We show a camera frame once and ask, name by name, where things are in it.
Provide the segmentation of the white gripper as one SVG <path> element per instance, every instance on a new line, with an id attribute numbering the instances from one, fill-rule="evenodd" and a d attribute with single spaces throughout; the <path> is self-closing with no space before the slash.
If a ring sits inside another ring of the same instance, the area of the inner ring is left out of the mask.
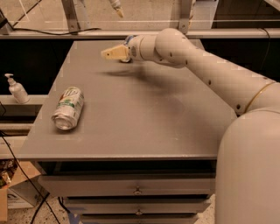
<path id="1" fill-rule="evenodd" d="M 141 43 L 143 38 L 143 35 L 128 36 L 127 47 L 129 48 L 129 57 L 132 60 L 144 60 L 141 54 Z M 121 60 L 122 45 L 115 45 L 113 47 L 101 51 L 101 56 L 106 60 Z"/>

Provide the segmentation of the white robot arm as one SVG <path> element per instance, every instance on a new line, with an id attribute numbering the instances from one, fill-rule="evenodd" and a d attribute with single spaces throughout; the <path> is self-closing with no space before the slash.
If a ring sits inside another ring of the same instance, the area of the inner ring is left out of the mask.
<path id="1" fill-rule="evenodd" d="M 280 224 L 280 83 L 206 52 L 182 32 L 128 37 L 107 60 L 187 67 L 238 115 L 220 142 L 215 224 Z"/>

